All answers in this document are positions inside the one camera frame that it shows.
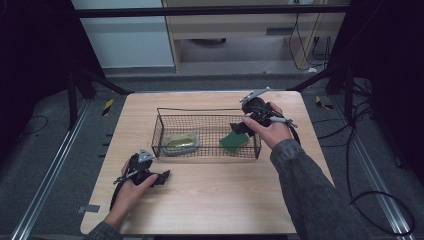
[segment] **black wire basket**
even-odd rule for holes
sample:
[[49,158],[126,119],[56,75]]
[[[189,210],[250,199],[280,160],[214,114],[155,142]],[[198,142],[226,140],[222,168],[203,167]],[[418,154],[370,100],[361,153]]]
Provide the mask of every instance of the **black wire basket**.
[[[170,110],[172,114],[161,114],[161,111],[167,110]],[[257,134],[252,137],[248,137],[246,134],[246,141],[242,145],[231,146],[227,143],[224,147],[222,146],[220,141],[232,132],[230,123],[240,123],[244,117],[243,115],[225,114],[225,112],[234,112],[234,110],[240,111],[240,109],[158,108],[152,140],[154,154],[161,158],[197,156],[258,158],[261,151],[261,139]],[[180,142],[186,144],[170,146],[167,140],[174,137],[179,137]]]

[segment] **hand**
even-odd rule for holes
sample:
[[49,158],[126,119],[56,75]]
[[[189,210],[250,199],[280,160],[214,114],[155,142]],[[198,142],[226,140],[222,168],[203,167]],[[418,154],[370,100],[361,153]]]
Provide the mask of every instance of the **hand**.
[[[270,105],[274,111],[280,113],[281,115],[283,114],[283,111],[277,105],[272,102],[270,102]],[[289,128],[284,123],[273,122],[269,127],[264,127],[255,120],[248,117],[244,118],[243,122],[250,129],[256,132],[271,149],[273,149],[279,142],[293,138]]]
[[[127,164],[128,162],[125,163],[122,168],[122,175],[127,168]],[[138,200],[141,198],[144,191],[146,191],[146,189],[149,188],[157,178],[158,175],[153,174],[138,186],[135,185],[131,179],[126,180],[123,183],[121,190],[119,190],[115,204],[106,216],[104,222],[114,227],[116,230],[119,230],[128,213],[135,207],[135,205],[137,205]]]

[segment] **gray floor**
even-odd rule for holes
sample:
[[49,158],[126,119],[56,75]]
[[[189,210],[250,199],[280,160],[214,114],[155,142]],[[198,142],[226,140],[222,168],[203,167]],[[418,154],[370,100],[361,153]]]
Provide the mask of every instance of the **gray floor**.
[[[182,65],[178,73],[149,73],[139,77],[110,80],[137,92],[251,90],[266,86],[285,89],[303,82],[313,74],[295,68],[283,39],[227,39],[224,44],[187,41],[184,47]],[[323,49],[322,47],[318,46],[317,52]],[[313,122],[337,119],[314,123],[317,136],[331,133],[344,125],[337,110],[316,106],[317,95],[321,96],[324,104],[336,106],[343,100],[342,94],[327,97],[323,91],[324,86],[325,80],[302,92]],[[81,130],[32,228],[31,236],[34,239],[65,239],[65,236],[79,239],[82,236],[79,231],[82,214],[77,213],[76,209],[87,204],[90,199],[107,152],[107,145],[125,101],[125,96],[117,95],[100,85],[96,85],[96,89],[98,94],[94,100],[88,101],[89,108]],[[104,104],[110,98],[114,99],[111,111],[107,117],[101,116]],[[363,100],[363,97],[355,97],[356,103]],[[80,99],[79,106],[82,105],[83,101]],[[67,108],[66,92],[40,101],[34,116],[44,117],[31,119],[24,131],[30,134],[22,135],[10,154],[10,164],[1,170],[1,239],[8,239],[13,233],[65,138],[68,125]],[[347,137],[348,132],[343,131],[331,138],[320,140],[320,144],[335,186],[348,202],[346,147],[329,147],[345,143]],[[369,158],[390,193],[401,199],[414,214],[417,225],[414,238],[424,239],[423,186],[411,171],[396,166],[393,152],[370,115],[358,123],[357,139],[365,146]],[[355,147],[351,148],[349,166],[354,194],[373,189],[360,153]],[[367,197],[360,201],[360,205],[374,221],[390,229],[377,198]],[[370,224],[367,226],[375,239],[396,238]]]

